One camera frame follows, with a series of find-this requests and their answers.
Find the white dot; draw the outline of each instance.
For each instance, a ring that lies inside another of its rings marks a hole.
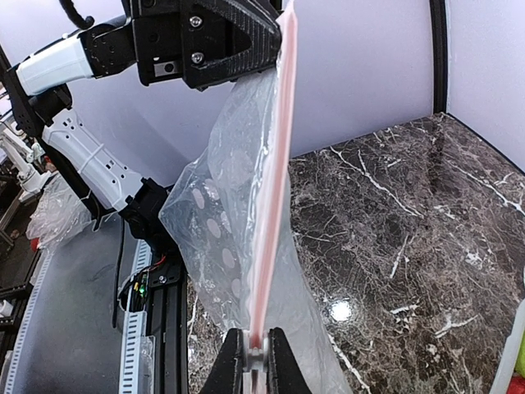
[[[226,212],[222,211],[221,213],[221,221],[222,226],[224,226],[225,229],[231,234],[231,226],[230,226],[230,220],[228,220],[228,215],[226,215]]]
[[[337,301],[331,306],[330,315],[336,322],[344,322],[352,316],[352,309],[347,301]]]
[[[206,224],[208,225],[208,230],[213,234],[213,236],[216,238],[221,238],[221,229],[219,228],[219,225],[216,221],[213,219],[208,219]]]
[[[240,298],[240,279],[234,279],[231,283],[231,290],[233,295],[237,298]]]
[[[217,187],[215,186],[215,182],[213,180],[207,179],[206,181],[204,181],[204,189],[206,189],[206,192],[210,196],[210,199],[219,199],[219,191],[217,190]]]
[[[193,189],[191,191],[191,194],[194,195],[195,202],[197,203],[197,206],[201,209],[204,208],[204,197],[203,194],[200,192],[199,189]]]
[[[228,268],[233,268],[235,266],[235,259],[233,258],[233,254],[229,249],[225,248],[222,250],[222,262]]]

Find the pink strip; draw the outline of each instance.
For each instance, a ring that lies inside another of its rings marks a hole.
[[[290,1],[278,20],[283,42],[277,87],[276,115],[270,153],[262,173],[262,185],[257,202],[257,232],[254,242],[255,262],[250,312],[250,345],[261,348],[268,298],[272,286],[276,252],[281,228],[281,213],[285,197],[286,175],[290,159],[290,140],[294,116],[295,74],[297,67],[297,17]]]

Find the red object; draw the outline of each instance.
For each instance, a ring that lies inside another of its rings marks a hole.
[[[525,379],[521,376],[514,376],[510,380],[509,390],[507,394],[525,394]]]
[[[39,248],[39,239],[34,238],[33,240],[31,240],[31,249],[36,253],[38,248]]]

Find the plastic bag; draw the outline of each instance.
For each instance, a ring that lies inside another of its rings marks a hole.
[[[91,213],[57,174],[44,189],[25,234],[30,240],[39,238],[40,249],[54,250],[59,242],[68,241],[90,223]]]
[[[253,293],[262,290],[257,243],[264,245],[260,235],[268,229],[267,222],[259,221],[265,215],[258,209],[264,206],[261,198],[269,195],[265,166],[279,142],[281,77],[279,69],[239,80],[213,127],[208,149],[183,171],[160,214],[180,247],[199,299],[223,332],[250,325],[253,332],[249,310],[253,314]],[[290,188],[283,180],[285,203],[267,312],[255,312],[264,314],[265,331],[285,331],[313,393],[350,392],[303,279],[290,229]]]

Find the marble table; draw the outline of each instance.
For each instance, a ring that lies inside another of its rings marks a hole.
[[[295,158],[299,260],[356,393],[485,393],[525,296],[525,176],[434,115]],[[189,289],[189,380],[221,333]]]

